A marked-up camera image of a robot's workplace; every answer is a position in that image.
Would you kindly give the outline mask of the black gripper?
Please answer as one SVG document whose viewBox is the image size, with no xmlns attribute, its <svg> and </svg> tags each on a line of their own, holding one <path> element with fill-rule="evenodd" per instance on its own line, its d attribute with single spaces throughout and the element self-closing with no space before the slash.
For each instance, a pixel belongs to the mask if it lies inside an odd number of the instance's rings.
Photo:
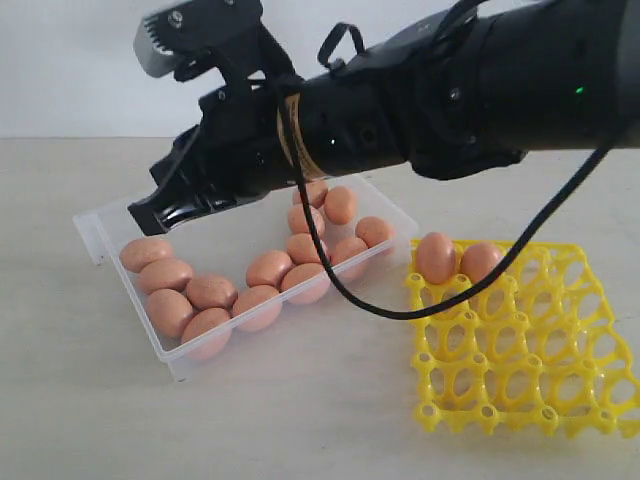
<svg viewBox="0 0 640 480">
<path fill-rule="evenodd" d="M 279 109 L 273 85 L 293 93 L 300 76 L 234 79 L 202 97 L 199 125 L 178 135 L 169 153 L 149 173 L 158 189 L 128 205 L 145 236 L 256 200 L 295 184 L 293 167 L 278 133 Z M 160 189 L 178 185 L 194 191 Z"/>
</svg>

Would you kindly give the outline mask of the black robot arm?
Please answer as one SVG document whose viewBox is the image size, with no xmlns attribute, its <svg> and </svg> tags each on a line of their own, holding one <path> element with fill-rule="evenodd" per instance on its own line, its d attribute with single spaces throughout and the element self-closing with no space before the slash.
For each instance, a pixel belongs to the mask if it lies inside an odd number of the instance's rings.
<svg viewBox="0 0 640 480">
<path fill-rule="evenodd" d="M 590 149 L 617 126 L 639 144 L 639 5 L 540 1 L 481 17 L 461 1 L 366 46 L 334 26 L 299 76 L 258 1 L 186 1 L 144 18 L 134 49 L 153 77 L 216 69 L 200 122 L 151 167 L 129 212 L 146 235 L 293 186 L 402 163 L 453 180 L 530 151 Z"/>
</svg>

